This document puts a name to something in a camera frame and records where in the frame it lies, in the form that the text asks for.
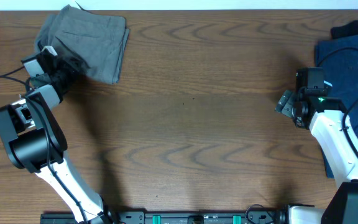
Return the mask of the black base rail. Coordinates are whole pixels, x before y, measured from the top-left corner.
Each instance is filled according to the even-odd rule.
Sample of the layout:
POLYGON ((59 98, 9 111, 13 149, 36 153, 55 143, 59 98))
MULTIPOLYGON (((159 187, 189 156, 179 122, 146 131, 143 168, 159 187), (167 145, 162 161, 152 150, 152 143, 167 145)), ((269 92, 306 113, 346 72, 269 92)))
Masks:
POLYGON ((126 211, 115 215, 99 215, 90 224, 286 224, 285 210, 251 207, 244 212, 143 212, 126 211))

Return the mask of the dark blue folded garment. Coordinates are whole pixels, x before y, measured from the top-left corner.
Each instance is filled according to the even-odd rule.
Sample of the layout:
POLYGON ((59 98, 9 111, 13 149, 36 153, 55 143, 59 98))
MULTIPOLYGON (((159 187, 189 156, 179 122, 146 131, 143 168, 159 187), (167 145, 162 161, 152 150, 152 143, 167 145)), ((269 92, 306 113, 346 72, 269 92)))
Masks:
MULTIPOLYGON (((358 35, 319 42, 314 62, 324 68, 325 80, 333 85, 329 96, 340 98, 349 108, 358 98, 358 35)), ((349 117, 358 137, 358 103, 349 117)))

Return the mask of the black folded garment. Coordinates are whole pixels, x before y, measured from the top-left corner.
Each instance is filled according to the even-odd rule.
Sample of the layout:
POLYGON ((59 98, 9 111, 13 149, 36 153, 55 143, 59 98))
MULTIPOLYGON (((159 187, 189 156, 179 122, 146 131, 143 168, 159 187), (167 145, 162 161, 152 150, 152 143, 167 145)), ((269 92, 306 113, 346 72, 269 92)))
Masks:
POLYGON ((358 35, 358 20, 354 20, 346 25, 333 27, 330 30, 332 39, 340 39, 358 35))

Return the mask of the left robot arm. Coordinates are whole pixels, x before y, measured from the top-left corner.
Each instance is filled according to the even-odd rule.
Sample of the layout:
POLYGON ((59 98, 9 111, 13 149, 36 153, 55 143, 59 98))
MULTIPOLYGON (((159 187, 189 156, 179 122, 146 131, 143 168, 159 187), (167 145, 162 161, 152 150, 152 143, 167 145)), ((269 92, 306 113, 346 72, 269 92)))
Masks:
POLYGON ((0 138, 9 160, 46 181, 76 223, 118 223, 70 161, 67 140, 51 111, 81 74, 82 62, 59 56, 51 46, 21 62, 30 75, 24 82, 26 93, 0 107, 0 138))

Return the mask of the grey shorts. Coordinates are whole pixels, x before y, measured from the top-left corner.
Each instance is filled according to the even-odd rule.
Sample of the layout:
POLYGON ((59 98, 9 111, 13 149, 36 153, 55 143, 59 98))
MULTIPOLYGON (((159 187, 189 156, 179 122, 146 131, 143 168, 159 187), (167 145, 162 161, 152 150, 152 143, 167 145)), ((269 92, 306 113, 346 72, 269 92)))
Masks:
POLYGON ((50 14, 34 40, 34 51, 52 46, 60 56, 80 58, 88 78, 119 82, 130 29, 122 16, 93 14, 70 5, 50 14))

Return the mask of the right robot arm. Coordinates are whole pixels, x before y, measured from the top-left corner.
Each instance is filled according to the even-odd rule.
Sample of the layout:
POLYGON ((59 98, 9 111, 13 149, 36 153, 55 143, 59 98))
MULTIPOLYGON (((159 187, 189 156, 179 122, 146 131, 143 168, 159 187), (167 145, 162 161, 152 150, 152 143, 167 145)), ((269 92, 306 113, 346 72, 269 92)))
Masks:
POLYGON ((284 92, 276 111, 305 128, 318 141, 337 192, 325 209, 290 205, 278 223, 358 223, 358 138, 339 98, 284 92))

